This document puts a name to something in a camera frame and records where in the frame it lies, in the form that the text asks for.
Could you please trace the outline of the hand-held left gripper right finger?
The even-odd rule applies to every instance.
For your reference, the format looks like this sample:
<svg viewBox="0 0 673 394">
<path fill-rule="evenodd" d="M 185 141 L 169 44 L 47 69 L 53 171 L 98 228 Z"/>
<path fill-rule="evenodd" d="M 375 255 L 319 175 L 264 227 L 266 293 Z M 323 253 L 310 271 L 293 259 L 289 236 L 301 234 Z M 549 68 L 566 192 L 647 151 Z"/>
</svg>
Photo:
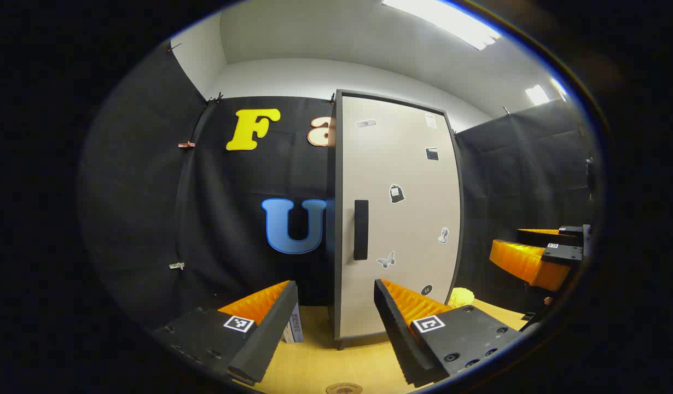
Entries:
<svg viewBox="0 0 673 394">
<path fill-rule="evenodd" d="M 526 333 L 472 306 L 451 308 L 389 280 L 374 282 L 374 304 L 407 383 L 458 386 L 511 360 Z"/>
</svg>

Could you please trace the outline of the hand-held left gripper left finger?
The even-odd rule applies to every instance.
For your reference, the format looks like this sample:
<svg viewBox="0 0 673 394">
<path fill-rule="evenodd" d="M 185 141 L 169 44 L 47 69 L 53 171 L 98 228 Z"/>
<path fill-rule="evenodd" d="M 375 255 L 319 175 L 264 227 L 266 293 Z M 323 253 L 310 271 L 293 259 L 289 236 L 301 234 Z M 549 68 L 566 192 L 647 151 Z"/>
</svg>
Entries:
<svg viewBox="0 0 673 394">
<path fill-rule="evenodd" d="M 152 330 L 163 347 L 214 379 L 263 380 L 298 303 L 285 280 L 221 308 L 198 307 Z"/>
</svg>

